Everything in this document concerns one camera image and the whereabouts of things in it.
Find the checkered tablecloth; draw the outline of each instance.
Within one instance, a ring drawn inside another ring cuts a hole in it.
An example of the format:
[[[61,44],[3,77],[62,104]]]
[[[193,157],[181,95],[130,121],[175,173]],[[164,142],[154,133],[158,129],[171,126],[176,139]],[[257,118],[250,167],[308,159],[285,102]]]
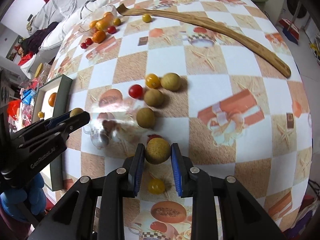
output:
[[[130,99],[128,89],[133,84],[144,86],[146,74],[174,72],[182,77],[183,86],[175,93],[161,90],[169,102],[157,110],[154,130],[137,130],[135,140],[127,136],[99,149],[84,128],[72,133],[64,153],[64,179],[104,176],[121,167],[138,142],[146,144],[147,135],[156,133],[169,143],[177,142],[183,155],[210,175],[235,176],[281,230],[289,228],[309,177],[311,117],[297,66],[276,28],[250,0],[117,0],[112,4],[121,3],[211,18],[277,54],[292,76],[284,78],[227,36],[172,19],[153,17],[151,23],[144,23],[141,16],[122,17],[116,34],[86,50],[79,46],[86,33],[78,32],[76,25],[50,75],[64,73],[74,79],[67,110],[81,107],[95,119],[99,113],[92,106],[104,100],[106,91],[117,89],[129,106],[123,117],[134,121],[132,113],[144,102]],[[238,104],[234,111],[230,100]],[[244,102],[250,102],[249,110],[241,109]],[[142,210],[164,200],[181,203],[191,213],[192,201],[178,198],[171,170],[170,161],[146,164],[138,198],[124,201],[125,226],[137,217],[143,219]],[[148,193],[148,182],[154,177],[165,182],[165,193]]]

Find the plastic bag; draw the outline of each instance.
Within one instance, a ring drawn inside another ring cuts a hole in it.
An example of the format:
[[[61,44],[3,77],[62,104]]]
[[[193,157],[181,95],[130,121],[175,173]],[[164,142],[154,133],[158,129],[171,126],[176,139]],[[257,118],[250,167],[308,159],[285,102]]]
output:
[[[22,96],[22,103],[30,105],[30,102],[35,94],[36,92],[32,89],[24,90]]]
[[[20,107],[21,100],[13,100],[8,103],[7,113],[14,120],[17,120],[17,109]]]

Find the wooden back scratcher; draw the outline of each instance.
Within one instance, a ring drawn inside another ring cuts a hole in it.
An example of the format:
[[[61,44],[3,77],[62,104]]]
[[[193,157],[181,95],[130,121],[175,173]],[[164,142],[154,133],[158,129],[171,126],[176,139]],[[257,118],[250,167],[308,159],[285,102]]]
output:
[[[262,46],[260,43],[254,41],[253,39],[250,39],[240,33],[235,32],[234,30],[229,29],[228,27],[218,24],[209,18],[196,17],[186,13],[162,10],[128,9],[124,6],[124,4],[121,4],[117,8],[117,11],[119,14],[123,16],[135,16],[147,13],[151,16],[170,18],[181,22],[201,26],[217,33],[222,33],[238,41],[239,43],[246,46],[248,49],[250,49],[257,55],[268,61],[286,78],[289,78],[291,76],[291,70],[289,66],[286,63],[284,63],[276,54],[268,50],[266,47]]]

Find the cherry tomato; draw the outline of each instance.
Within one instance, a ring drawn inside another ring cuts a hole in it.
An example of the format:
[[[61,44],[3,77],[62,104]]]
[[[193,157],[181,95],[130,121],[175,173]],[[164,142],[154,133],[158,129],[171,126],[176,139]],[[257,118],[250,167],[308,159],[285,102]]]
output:
[[[151,135],[148,135],[148,140],[147,140],[147,144],[149,143],[150,140],[152,140],[153,138],[162,138],[160,135],[157,135],[157,134],[151,134]]]
[[[114,26],[119,26],[121,24],[121,20],[119,19],[119,18],[115,18],[114,20],[113,20],[113,25]]]
[[[148,184],[148,191],[151,194],[161,194],[165,192],[165,185],[164,182],[160,179],[151,179]]]
[[[143,96],[143,88],[140,85],[133,85],[129,88],[129,96],[135,99],[142,98]]]
[[[149,14],[142,15],[142,21],[145,23],[151,22],[151,16]]]
[[[84,41],[84,43],[89,46],[89,45],[91,45],[91,44],[93,43],[93,41],[91,40],[91,38],[87,38],[87,39]]]
[[[115,34],[117,32],[117,29],[116,27],[114,26],[110,26],[108,29],[107,29],[107,32],[110,33],[110,34]]]
[[[149,74],[146,76],[146,85],[149,88],[158,88],[160,87],[160,78],[155,74]]]
[[[83,42],[83,43],[81,43],[80,47],[82,49],[86,49],[88,47],[88,45],[85,42]]]
[[[195,27],[195,28],[193,29],[193,31],[194,31],[195,33],[207,33],[207,30],[206,30],[205,28],[203,28],[203,27]]]

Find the orange fruit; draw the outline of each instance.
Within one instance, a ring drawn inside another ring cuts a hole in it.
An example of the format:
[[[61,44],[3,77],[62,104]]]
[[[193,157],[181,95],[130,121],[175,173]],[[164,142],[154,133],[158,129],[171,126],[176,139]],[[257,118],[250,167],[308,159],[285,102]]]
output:
[[[92,36],[92,41],[94,43],[101,43],[106,39],[107,35],[104,31],[97,31],[93,36]]]
[[[112,12],[106,12],[104,13],[103,17],[110,17],[110,14],[112,14]]]
[[[107,29],[110,27],[110,21],[108,21],[108,19],[106,18],[103,18],[101,19],[100,21],[98,21],[96,23],[96,28],[99,30],[99,31],[107,31]]]
[[[92,22],[90,22],[89,28],[90,28],[90,29],[93,29],[93,28],[96,26],[97,22],[98,22],[98,21],[92,21]]]
[[[56,102],[56,97],[57,97],[57,93],[52,93],[49,96],[49,100],[48,100],[49,106],[54,107],[54,103]]]

